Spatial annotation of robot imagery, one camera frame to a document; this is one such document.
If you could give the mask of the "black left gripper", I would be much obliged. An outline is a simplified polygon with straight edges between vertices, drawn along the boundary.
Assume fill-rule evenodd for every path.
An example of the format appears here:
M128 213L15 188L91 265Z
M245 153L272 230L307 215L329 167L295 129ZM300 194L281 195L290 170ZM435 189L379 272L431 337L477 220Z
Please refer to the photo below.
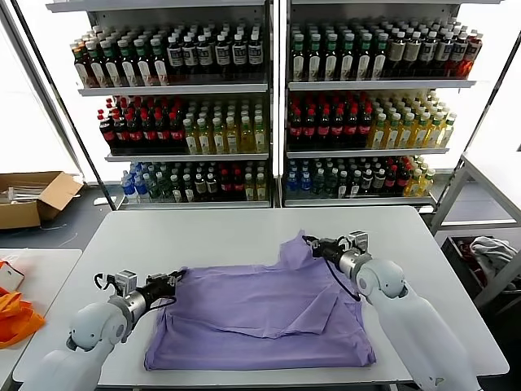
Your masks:
M175 302L176 286L182 281L186 274L186 268L174 270L169 274L159 273L147 276L147 283L140 287L140 294L144 298L146 305L152 305L159 299L167 299Z

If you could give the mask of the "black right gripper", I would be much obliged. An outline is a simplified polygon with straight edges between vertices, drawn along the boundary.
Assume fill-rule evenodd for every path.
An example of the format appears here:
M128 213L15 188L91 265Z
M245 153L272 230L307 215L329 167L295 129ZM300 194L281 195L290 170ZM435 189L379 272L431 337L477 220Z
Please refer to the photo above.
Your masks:
M323 257L331 264L338 266L346 248L341 239L319 239L312 235L304 235L303 241L311 248L312 256Z

